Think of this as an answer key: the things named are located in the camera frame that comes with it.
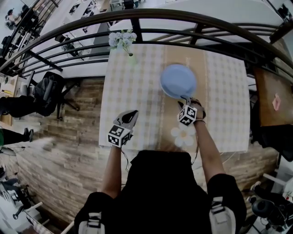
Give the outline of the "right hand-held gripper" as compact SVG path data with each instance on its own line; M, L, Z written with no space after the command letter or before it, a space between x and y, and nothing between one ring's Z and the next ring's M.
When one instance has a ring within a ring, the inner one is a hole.
M184 99L185 103L178 101L180 112L177 115L177 119L179 123L189 126L196 120L197 109L195 107L191 107L190 97L182 96L182 99Z

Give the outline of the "person's right hand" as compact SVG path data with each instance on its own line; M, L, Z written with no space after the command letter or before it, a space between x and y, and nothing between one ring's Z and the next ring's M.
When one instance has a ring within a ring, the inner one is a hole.
M196 119L201 119L201 120L204 120L205 119L206 112L205 112L204 107L199 102L199 100L197 100L197 99L191 99L190 100L190 106L192 108L195 108L197 110L197 112L196 112Z

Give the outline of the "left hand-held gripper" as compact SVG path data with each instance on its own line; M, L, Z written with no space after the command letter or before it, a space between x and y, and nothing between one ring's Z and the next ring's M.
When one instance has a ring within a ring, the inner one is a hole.
M138 110L120 113L113 121L113 126L108 132L108 143L117 147L125 145L133 136L133 128L138 115Z

